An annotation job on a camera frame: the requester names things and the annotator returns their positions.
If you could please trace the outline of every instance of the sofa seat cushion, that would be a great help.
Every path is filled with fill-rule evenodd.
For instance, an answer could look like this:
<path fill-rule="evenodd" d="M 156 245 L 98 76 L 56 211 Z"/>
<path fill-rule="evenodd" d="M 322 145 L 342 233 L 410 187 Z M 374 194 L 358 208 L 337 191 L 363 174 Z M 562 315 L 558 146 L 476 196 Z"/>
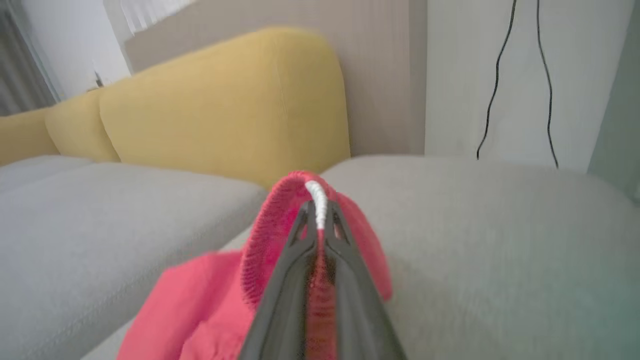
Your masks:
<path fill-rule="evenodd" d="M 243 232 L 239 233 L 233 240 L 228 242 L 221 251 L 237 251 L 241 250 L 246 243 L 246 240 L 251 234 L 251 226 L 247 227 Z M 122 344 L 127 331 L 133 324 L 133 319 L 124 324 L 121 328 L 116 330 L 108 338 L 106 338 L 100 345 L 96 346 L 89 354 L 86 354 L 82 360 L 115 360 L 120 345 Z"/>
<path fill-rule="evenodd" d="M 79 359 L 135 315 L 167 266 L 222 247 L 265 196 L 243 181 L 121 163 L 0 192 L 3 357 Z"/>
<path fill-rule="evenodd" d="M 608 184 L 408 156 L 323 177 L 378 232 L 409 359 L 640 359 L 640 209 Z"/>
<path fill-rule="evenodd" d="M 0 193 L 91 163 L 93 162 L 89 159 L 60 155 L 45 155 L 17 161 L 0 167 Z"/>

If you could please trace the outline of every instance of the wall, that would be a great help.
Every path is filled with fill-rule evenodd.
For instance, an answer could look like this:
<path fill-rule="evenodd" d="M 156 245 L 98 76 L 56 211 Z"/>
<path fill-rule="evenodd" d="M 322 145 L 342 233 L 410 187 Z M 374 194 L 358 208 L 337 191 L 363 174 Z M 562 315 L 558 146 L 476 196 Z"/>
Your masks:
<path fill-rule="evenodd" d="M 107 14 L 107 18 L 109 19 L 109 23 L 111 24 L 111 29 L 113 29 L 113 34 L 116 37 L 116 41 L 118 42 L 120 52 L 124 57 L 129 72 L 132 74 L 133 69 L 131 67 L 131 63 L 129 62 L 127 52 L 124 50 L 124 43 L 125 41 L 130 39 L 133 34 L 129 29 L 127 18 L 125 17 L 124 12 L 122 12 L 120 0 L 103 0 L 102 4 L 104 5 L 104 10 Z"/>
<path fill-rule="evenodd" d="M 63 91 L 61 98 L 130 75 L 102 0 L 23 0 L 31 30 Z"/>
<path fill-rule="evenodd" d="M 266 26 L 301 26 L 335 49 L 351 152 L 423 154 L 426 0 L 198 0 L 126 41 L 134 70 Z"/>
<path fill-rule="evenodd" d="M 427 155 L 475 158 L 511 0 L 430 0 Z M 561 168 L 586 172 L 618 66 L 633 0 L 541 0 L 542 43 L 554 86 L 552 138 Z M 519 1 L 481 159 L 553 166 L 548 88 L 536 1 Z"/>
<path fill-rule="evenodd" d="M 589 173 L 640 200 L 640 2 L 629 23 Z"/>

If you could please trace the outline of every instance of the white drawstring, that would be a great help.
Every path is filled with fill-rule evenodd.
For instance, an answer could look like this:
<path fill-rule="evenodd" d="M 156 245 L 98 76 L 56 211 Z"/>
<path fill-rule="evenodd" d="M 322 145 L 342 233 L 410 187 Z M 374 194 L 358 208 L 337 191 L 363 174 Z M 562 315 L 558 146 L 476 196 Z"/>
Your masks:
<path fill-rule="evenodd" d="M 326 219 L 328 199 L 324 193 L 324 189 L 317 181 L 307 181 L 305 183 L 305 187 L 311 194 L 311 199 L 313 199 L 314 204 L 316 205 L 316 226 L 319 230 L 322 230 L 324 229 L 324 220 Z"/>

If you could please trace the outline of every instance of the black clip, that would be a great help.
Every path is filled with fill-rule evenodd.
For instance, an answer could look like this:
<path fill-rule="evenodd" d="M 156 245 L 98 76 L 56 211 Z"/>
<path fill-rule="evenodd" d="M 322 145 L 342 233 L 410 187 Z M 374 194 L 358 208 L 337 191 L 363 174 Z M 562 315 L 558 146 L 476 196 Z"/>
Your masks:
<path fill-rule="evenodd" d="M 307 237 L 300 239 L 305 226 Z M 326 266 L 336 290 L 338 359 L 406 360 L 335 202 L 328 203 L 324 228 Z M 304 360 L 307 288 L 316 256 L 316 208 L 313 202 L 306 202 L 271 275 L 239 360 Z"/>

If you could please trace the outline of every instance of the yellow cushion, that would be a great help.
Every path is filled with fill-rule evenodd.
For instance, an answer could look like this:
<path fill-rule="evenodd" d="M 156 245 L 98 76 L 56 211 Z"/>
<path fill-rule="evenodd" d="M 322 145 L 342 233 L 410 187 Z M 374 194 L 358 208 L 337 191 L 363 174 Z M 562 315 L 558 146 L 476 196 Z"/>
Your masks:
<path fill-rule="evenodd" d="M 123 162 L 245 179 L 349 157 L 344 84 L 324 39 L 266 29 L 107 87 L 100 112 Z"/>
<path fill-rule="evenodd" d="M 103 89 L 93 90 L 51 108 L 47 130 L 60 154 L 95 161 L 120 161 L 100 119 Z"/>
<path fill-rule="evenodd" d="M 0 117 L 0 166 L 40 155 L 59 154 L 44 124 L 48 108 Z"/>

